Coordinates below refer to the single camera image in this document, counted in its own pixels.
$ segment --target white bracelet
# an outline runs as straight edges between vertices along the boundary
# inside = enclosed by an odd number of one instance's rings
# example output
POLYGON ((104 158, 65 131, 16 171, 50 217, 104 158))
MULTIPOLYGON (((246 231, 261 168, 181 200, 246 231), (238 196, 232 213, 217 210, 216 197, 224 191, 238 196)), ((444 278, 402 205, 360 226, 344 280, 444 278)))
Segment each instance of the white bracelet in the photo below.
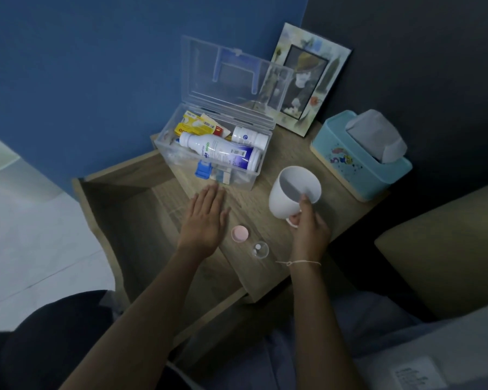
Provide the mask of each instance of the white bracelet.
MULTIPOLYGON (((309 260, 296 260, 294 262, 279 262, 280 264, 285 264, 286 266, 290 266, 291 264, 294 264, 295 262, 310 262, 309 260)), ((312 262, 314 264, 318 264, 320 267, 322 266, 321 262, 312 262)))

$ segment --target pink cap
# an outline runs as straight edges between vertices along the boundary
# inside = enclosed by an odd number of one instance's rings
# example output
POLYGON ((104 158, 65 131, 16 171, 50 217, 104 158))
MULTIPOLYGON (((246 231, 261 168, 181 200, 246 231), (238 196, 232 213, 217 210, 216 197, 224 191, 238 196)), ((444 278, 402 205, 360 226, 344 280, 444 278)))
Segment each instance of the pink cap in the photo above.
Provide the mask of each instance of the pink cap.
POLYGON ((244 242, 248 239, 249 231, 244 226, 235 226, 232 229, 232 239, 235 242, 244 242))

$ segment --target beige headboard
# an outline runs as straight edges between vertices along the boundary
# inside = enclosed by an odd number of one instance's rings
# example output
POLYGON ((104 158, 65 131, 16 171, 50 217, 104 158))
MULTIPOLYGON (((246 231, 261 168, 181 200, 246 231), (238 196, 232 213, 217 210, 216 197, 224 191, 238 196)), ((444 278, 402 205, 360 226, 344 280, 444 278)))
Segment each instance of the beige headboard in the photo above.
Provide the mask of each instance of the beige headboard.
POLYGON ((488 186, 386 231, 375 244, 439 318, 488 304, 488 186))

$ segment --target white tissue paper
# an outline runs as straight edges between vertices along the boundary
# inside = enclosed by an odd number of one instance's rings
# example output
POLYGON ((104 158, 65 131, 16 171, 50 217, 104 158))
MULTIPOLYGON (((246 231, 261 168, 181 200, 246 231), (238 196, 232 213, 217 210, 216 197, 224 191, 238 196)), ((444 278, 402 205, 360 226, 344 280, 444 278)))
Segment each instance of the white tissue paper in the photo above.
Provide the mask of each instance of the white tissue paper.
POLYGON ((345 130, 381 163, 395 162, 406 153, 407 145, 400 133, 380 112, 373 109, 350 120, 345 130))

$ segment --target white mug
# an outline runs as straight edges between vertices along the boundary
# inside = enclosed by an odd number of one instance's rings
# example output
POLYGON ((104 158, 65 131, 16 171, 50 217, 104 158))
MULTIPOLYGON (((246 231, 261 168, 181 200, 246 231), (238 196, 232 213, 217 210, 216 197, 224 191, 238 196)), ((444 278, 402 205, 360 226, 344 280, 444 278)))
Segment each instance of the white mug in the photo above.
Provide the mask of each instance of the white mug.
POLYGON ((318 178, 304 167, 293 165, 280 171, 269 194, 269 210, 279 218, 286 219, 300 212, 300 196, 305 194, 314 204, 322 195, 318 178))

